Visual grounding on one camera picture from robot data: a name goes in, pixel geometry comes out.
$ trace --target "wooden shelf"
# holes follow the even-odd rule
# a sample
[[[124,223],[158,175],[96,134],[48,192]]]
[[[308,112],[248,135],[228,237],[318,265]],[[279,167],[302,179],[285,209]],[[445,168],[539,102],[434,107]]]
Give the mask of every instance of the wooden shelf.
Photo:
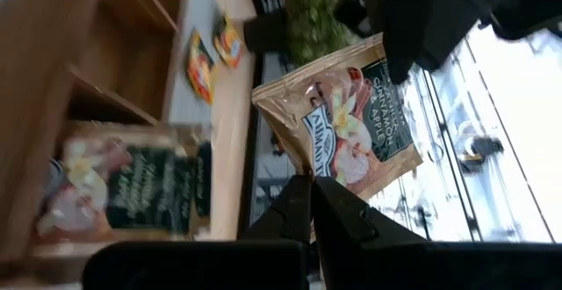
[[[92,84],[78,67],[68,67],[75,77],[68,117],[72,120],[99,120],[158,125],[160,122],[115,92]]]
[[[121,96],[157,120],[164,110],[173,32],[125,24],[101,3],[75,65],[93,86]]]
[[[121,21],[131,27],[144,26],[178,32],[177,23],[159,0],[102,0]]]

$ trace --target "green plant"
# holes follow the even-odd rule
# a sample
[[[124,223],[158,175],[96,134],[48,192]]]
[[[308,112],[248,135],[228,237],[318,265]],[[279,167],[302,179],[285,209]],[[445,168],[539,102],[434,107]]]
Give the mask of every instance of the green plant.
[[[285,0],[290,56],[296,66],[348,46],[352,37],[334,18],[338,0]]]

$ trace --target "black object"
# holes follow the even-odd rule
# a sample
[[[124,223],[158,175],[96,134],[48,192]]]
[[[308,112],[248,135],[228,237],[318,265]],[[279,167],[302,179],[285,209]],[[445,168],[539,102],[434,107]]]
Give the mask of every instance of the black object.
[[[83,289],[306,289],[311,215],[327,289],[562,288],[559,245],[431,243],[332,178],[294,176],[243,240],[115,244]]]
[[[244,22],[244,41],[250,52],[284,52],[289,46],[287,12],[277,9]]]
[[[281,142],[279,141],[277,135],[275,135],[275,133],[273,133],[273,135],[270,138],[270,142],[271,145],[273,146],[277,146],[277,149],[273,149],[273,155],[280,157],[285,153],[285,150],[283,149],[283,146],[281,145]]]
[[[417,207],[416,209],[417,218],[414,219],[415,225],[417,227],[422,227],[426,238],[431,241],[431,235],[429,234],[428,217],[431,216],[429,212],[426,212],[423,207]]]
[[[562,26],[551,26],[548,28],[549,32],[552,33],[552,35],[562,39]]]
[[[197,179],[195,188],[195,208],[198,216],[211,215],[211,173],[213,170],[213,148],[210,142],[199,145],[196,166],[200,170],[194,173]]]
[[[471,152],[464,151],[458,156],[461,171],[465,174],[481,172],[489,156],[503,152],[503,145],[497,138],[477,136],[471,142]]]
[[[517,40],[562,20],[562,0],[342,0],[334,15],[359,36],[383,32],[390,76],[402,83],[413,62],[439,69],[479,19]]]

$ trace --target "tea packet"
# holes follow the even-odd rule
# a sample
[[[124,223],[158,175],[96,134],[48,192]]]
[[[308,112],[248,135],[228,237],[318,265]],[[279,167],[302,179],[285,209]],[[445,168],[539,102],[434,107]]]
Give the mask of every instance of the tea packet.
[[[255,88],[252,102],[298,173],[332,177],[362,199],[422,163],[380,34]]]
[[[187,78],[196,95],[213,104],[215,62],[197,30],[193,30],[185,60]]]
[[[213,44],[222,61],[230,68],[237,68],[241,59],[242,41],[230,19],[223,15],[215,23]]]
[[[211,203],[211,159],[199,157],[201,151],[211,156],[209,131],[71,122],[61,158],[67,178],[37,220],[35,242],[67,250],[72,243],[73,250],[86,243],[95,249],[126,240],[192,239],[210,223],[210,212],[196,212],[194,203]],[[198,199],[196,188],[205,192]]]

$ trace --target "wooden counter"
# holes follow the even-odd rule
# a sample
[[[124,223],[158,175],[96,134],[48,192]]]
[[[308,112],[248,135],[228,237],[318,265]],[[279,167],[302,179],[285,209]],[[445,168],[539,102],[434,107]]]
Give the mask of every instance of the wooden counter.
[[[216,0],[221,11],[231,19],[256,15],[252,0]],[[186,4],[184,18],[193,18],[188,10],[208,4]],[[194,21],[185,20],[179,43],[187,43]],[[246,52],[237,69],[218,63],[213,107],[194,100],[191,87],[185,82],[183,70],[178,74],[172,94],[170,121],[192,122],[211,120],[213,124],[213,202],[211,234],[205,238],[232,240],[236,238],[240,210],[242,172],[246,154],[249,107],[255,58]]]

